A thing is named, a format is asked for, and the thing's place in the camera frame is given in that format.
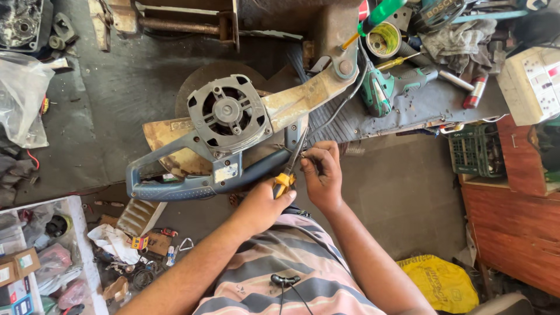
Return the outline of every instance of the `green plastic crate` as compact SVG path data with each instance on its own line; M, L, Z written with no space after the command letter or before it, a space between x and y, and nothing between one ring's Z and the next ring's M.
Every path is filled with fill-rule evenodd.
M498 133L487 133L486 129L492 124L478 126L467 125L461 131L450 133L449 149L451 163L456 174L472 174L483 177L500 177L502 173L490 171L488 168L488 152L486 143L492 140L499 142Z

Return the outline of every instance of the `striped shirt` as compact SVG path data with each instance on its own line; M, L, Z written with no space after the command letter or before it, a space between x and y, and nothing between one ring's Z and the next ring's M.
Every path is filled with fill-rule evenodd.
M282 214L269 230L239 247L194 315L278 314L282 289L270 281L272 274L299 276L294 287L315 315L384 314L364 296L319 224L301 215ZM309 314L289 287L284 289L282 314Z

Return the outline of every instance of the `red cylinder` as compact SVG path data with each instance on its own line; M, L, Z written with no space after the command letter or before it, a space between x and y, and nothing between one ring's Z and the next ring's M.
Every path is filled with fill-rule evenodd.
M488 81L488 75L477 77L471 82L474 86L474 90L466 97L463 108L473 109L478 106L480 98L484 93L484 88L486 87L486 82Z

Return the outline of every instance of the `hand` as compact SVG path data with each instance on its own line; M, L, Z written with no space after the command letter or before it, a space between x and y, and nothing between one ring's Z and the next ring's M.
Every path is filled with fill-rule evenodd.
M335 211L342 203L342 171L338 145L334 141L320 141L303 153L301 167L307 182L309 199L321 212Z
M272 186L275 182L272 178L255 186L226 224L237 227L247 239L268 230L297 195L296 191L290 190L275 200L272 196Z

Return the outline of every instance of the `person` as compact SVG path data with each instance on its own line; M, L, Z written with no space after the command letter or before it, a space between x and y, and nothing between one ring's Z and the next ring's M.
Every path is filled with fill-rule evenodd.
M317 142L303 155L309 199L346 260L291 206L295 191L273 199L272 179L117 314L436 314L342 199L337 144Z

